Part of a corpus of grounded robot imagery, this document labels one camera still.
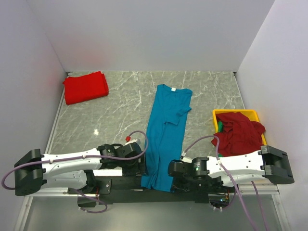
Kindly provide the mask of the blue t shirt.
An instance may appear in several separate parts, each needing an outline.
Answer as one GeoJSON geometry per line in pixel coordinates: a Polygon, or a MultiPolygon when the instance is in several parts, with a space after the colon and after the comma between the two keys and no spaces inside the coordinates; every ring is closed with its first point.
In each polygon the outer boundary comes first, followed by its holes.
{"type": "Polygon", "coordinates": [[[157,86],[146,130],[148,175],[141,178],[142,187],[171,191],[173,178],[168,175],[168,166],[181,156],[192,94],[190,89],[176,89],[165,84],[157,86]]]}

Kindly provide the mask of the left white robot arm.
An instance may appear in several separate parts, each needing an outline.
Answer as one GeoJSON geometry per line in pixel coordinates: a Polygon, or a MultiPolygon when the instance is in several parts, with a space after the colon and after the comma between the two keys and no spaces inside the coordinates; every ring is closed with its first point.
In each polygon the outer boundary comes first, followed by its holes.
{"type": "Polygon", "coordinates": [[[83,193],[100,191],[94,171],[122,169],[122,176],[147,175],[145,153],[136,140],[103,144],[70,154],[42,154],[29,151],[15,163],[15,195],[26,196],[45,188],[72,188],[83,193]]]}

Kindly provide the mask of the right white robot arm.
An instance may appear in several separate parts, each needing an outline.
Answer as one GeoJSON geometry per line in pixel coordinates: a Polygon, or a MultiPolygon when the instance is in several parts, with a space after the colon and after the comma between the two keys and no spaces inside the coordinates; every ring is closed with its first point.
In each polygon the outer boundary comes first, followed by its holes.
{"type": "Polygon", "coordinates": [[[190,162],[172,160],[168,175],[173,178],[173,190],[213,194],[263,178],[275,185],[295,181],[287,153],[268,145],[238,156],[196,157],[190,162]]]}

